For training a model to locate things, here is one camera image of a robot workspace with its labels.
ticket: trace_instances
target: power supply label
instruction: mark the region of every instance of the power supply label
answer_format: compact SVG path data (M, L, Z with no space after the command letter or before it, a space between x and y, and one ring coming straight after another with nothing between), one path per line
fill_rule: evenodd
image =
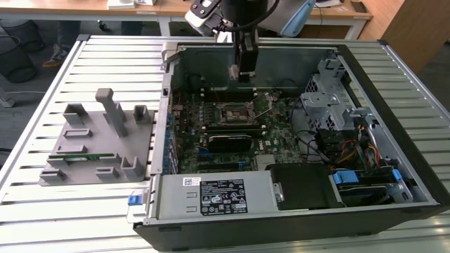
M201 207L203 216L247 213L245 180L202 181Z

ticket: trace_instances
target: black mesh trash bin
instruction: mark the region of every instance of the black mesh trash bin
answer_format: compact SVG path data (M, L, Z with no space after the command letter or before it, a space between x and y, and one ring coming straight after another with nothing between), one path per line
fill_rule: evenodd
M0 37L0 74L11 83L23 83L36 75L38 70L26 51L20 47L20 39Z
M44 48L38 25L32 20L0 20L0 26L10 36L20 39L22 47L27 52L38 52Z

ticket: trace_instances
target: open computer chassis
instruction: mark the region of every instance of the open computer chassis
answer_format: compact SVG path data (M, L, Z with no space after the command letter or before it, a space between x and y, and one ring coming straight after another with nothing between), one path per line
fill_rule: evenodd
M151 187L137 233L158 250L376 234L449 193L345 45L167 44Z

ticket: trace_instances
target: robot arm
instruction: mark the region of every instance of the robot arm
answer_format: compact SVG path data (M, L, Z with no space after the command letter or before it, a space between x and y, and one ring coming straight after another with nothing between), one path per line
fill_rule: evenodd
M235 61L230 77L249 82L258 59L257 26L295 36L313 10L315 0L195 0L186 19L205 35L230 32Z

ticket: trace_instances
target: aluminum slotted table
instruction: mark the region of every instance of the aluminum slotted table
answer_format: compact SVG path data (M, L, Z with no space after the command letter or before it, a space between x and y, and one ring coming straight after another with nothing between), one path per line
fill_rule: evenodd
M149 181L55 187L42 187L38 181L62 131L62 112L68 103L83 103L88 111L102 110L95 93L98 88L110 87L125 110L131 110L135 104L146 104L158 110L165 42L211 42L211 39L92 36L87 41L76 42L0 171L2 252L154 252L126 220L127 197L134 190L147 188ZM277 38L261 42L348 44L450 189L450 115L392 48L376 41ZM365 106L362 94L356 86L354 89ZM207 252L449 252L449 214L406 222L373 236L242 246Z

